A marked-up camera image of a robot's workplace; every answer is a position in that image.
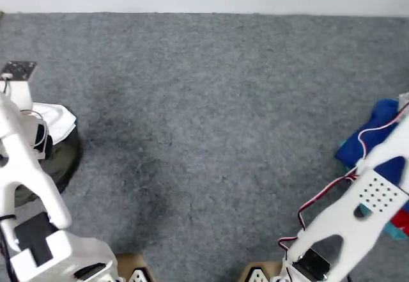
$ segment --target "carpet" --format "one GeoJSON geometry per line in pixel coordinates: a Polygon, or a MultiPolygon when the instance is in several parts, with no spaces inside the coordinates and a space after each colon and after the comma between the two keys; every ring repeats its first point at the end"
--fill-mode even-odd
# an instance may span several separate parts
{"type": "MultiPolygon", "coordinates": [[[[300,229],[299,206],[343,174],[339,143],[378,99],[409,90],[409,20],[5,15],[9,59],[37,61],[34,101],[78,117],[70,231],[143,253],[159,281],[226,282],[282,258],[276,240],[300,229]]],[[[17,213],[41,210],[37,200],[17,213]]],[[[408,249],[382,235],[353,280],[404,281],[408,249]]]]}

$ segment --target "blue cloth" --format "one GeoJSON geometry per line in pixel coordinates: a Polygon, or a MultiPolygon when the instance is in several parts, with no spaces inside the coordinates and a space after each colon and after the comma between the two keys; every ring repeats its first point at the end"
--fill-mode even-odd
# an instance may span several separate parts
{"type": "MultiPolygon", "coordinates": [[[[349,137],[340,149],[335,154],[336,159],[340,160],[347,168],[353,168],[357,161],[362,157],[362,146],[358,141],[358,134],[364,129],[382,126],[397,115],[397,100],[384,99],[375,104],[372,110],[372,115],[369,121],[361,126],[351,137],[349,137]]],[[[396,123],[391,126],[371,132],[366,132],[362,135],[362,140],[370,152],[374,146],[382,143],[396,127],[396,123]]],[[[381,176],[386,178],[391,183],[398,185],[401,179],[402,171],[405,166],[403,157],[396,157],[388,162],[383,163],[375,168],[381,176]]],[[[403,209],[409,212],[409,202],[405,204],[403,209]]]]}

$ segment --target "red fabric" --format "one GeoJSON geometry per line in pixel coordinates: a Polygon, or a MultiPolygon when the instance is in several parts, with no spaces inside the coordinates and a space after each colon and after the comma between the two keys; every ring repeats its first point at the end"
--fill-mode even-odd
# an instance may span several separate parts
{"type": "Polygon", "coordinates": [[[401,229],[406,235],[409,235],[409,213],[405,210],[400,210],[392,218],[391,223],[398,229],[401,229]]]}

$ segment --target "tan foot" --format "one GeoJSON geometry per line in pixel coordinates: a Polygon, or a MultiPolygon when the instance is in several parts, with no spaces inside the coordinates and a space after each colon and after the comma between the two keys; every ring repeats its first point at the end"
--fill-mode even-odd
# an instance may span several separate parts
{"type": "Polygon", "coordinates": [[[249,279],[254,269],[261,269],[263,271],[264,276],[267,278],[267,281],[265,282],[268,282],[271,277],[278,276],[280,274],[281,267],[282,267],[282,262],[275,262],[275,261],[249,263],[244,268],[242,276],[240,277],[238,282],[253,282],[253,281],[249,281],[249,279]]]}
{"type": "Polygon", "coordinates": [[[155,282],[142,255],[124,253],[116,255],[116,259],[118,260],[118,274],[127,279],[127,281],[135,269],[143,269],[148,274],[150,281],[155,282]]]}

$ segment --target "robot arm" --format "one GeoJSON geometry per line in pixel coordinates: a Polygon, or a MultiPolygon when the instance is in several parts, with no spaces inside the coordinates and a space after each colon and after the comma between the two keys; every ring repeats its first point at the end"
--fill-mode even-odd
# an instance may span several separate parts
{"type": "Polygon", "coordinates": [[[305,231],[300,231],[283,260],[280,276],[272,278],[273,282],[340,282],[370,252],[383,227],[409,200],[408,168],[399,187],[374,168],[394,157],[409,159],[408,132],[409,117],[406,117],[382,144],[359,161],[360,176],[339,200],[320,213],[305,231]],[[368,209],[364,217],[355,215],[359,207],[368,209]],[[333,235],[340,235],[343,244],[336,262],[329,264],[311,247],[333,235]]]}
{"type": "Polygon", "coordinates": [[[105,242],[76,237],[64,230],[71,225],[70,213],[52,178],[38,163],[35,140],[30,140],[32,135],[35,139],[40,120],[21,112],[32,108],[28,80],[34,67],[33,62],[9,62],[1,73],[0,225],[6,240],[3,246],[17,252],[6,262],[11,262],[20,282],[124,282],[105,242]],[[14,194],[19,185],[37,194],[47,213],[18,224],[14,194]]]}

